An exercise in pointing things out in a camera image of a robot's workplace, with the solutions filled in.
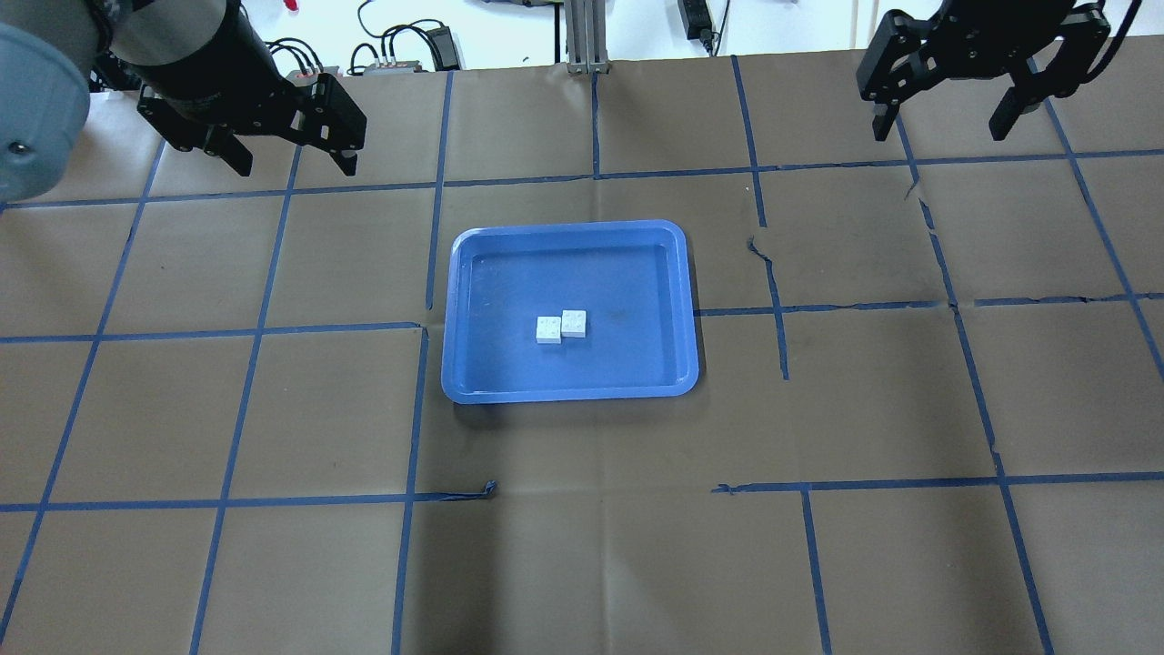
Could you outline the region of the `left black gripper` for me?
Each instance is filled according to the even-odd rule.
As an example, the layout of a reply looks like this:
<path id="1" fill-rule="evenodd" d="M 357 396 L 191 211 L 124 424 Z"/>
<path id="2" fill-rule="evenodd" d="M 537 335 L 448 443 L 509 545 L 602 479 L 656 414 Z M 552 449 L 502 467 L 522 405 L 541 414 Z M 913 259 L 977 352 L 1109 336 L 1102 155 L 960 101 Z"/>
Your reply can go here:
<path id="1" fill-rule="evenodd" d="M 139 115 L 178 152 L 201 150 L 250 176 L 242 136 L 277 136 L 356 175 L 365 112 L 336 76 L 288 81 L 240 1 L 133 1 L 111 50 L 143 83 Z"/>

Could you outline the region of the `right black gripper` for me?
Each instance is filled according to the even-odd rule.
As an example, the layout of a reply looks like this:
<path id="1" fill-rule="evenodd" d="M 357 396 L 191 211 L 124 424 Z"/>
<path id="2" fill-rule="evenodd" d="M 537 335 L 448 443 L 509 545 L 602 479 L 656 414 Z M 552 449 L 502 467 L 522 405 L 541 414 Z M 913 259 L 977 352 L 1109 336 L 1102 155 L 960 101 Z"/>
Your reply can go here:
<path id="1" fill-rule="evenodd" d="M 1018 118 L 1046 98 L 1072 97 L 1110 64 L 1105 3 L 1073 1 L 943 1 L 927 20 L 889 10 L 878 21 L 857 69 L 860 98 L 873 104 L 872 130 L 887 140 L 899 109 L 947 79 L 1010 74 L 1013 86 L 989 120 L 991 136 L 1009 136 Z M 1059 50 L 1043 69 L 1028 59 L 1051 42 Z"/>

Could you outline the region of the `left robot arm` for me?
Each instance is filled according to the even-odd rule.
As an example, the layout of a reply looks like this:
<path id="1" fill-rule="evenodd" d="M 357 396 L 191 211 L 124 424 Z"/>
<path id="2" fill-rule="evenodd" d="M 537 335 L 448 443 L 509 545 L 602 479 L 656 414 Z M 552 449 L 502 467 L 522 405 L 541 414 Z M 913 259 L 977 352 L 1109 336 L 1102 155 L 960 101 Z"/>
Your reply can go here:
<path id="1" fill-rule="evenodd" d="M 281 74 L 237 1 L 5 1 L 3 202 L 44 195 L 65 175 L 102 54 L 141 79 L 137 111 L 173 149 L 248 176 L 242 137 L 277 136 L 355 175 L 365 112 L 336 76 Z"/>

